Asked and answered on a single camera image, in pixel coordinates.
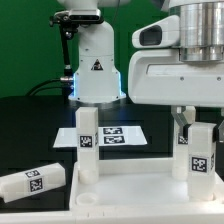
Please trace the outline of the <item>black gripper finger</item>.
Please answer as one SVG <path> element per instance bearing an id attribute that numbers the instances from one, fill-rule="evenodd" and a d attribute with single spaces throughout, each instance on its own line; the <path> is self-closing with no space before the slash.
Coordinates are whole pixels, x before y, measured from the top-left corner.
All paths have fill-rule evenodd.
<path id="1" fill-rule="evenodd" d="M 224 108 L 220 111 L 220 120 L 214 128 L 214 140 L 224 143 Z"/>

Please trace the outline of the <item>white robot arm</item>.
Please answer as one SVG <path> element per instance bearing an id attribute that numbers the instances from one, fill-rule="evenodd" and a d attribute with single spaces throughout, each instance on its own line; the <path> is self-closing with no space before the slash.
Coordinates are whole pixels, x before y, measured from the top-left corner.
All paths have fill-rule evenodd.
<path id="1" fill-rule="evenodd" d="M 79 40 L 79 67 L 73 98 L 111 102 L 119 96 L 114 66 L 113 28 L 100 9 L 131 0 L 57 0 L 65 9 L 54 15 L 62 34 Z M 224 0 L 162 0 L 169 15 L 132 35 L 137 49 L 129 62 L 128 94 L 139 104 L 170 105 L 185 135 L 188 106 L 218 107 L 224 116 Z M 214 129 L 224 142 L 224 120 Z"/>

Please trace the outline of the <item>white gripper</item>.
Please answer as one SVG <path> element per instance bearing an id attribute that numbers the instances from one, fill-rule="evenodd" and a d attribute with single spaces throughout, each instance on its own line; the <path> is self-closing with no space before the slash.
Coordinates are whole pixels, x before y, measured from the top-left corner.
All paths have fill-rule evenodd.
<path id="1" fill-rule="evenodd" d="M 181 62 L 177 49 L 137 51 L 129 63 L 128 94 L 136 104 L 172 105 L 178 133 L 187 138 L 194 106 L 224 107 L 224 61 Z"/>

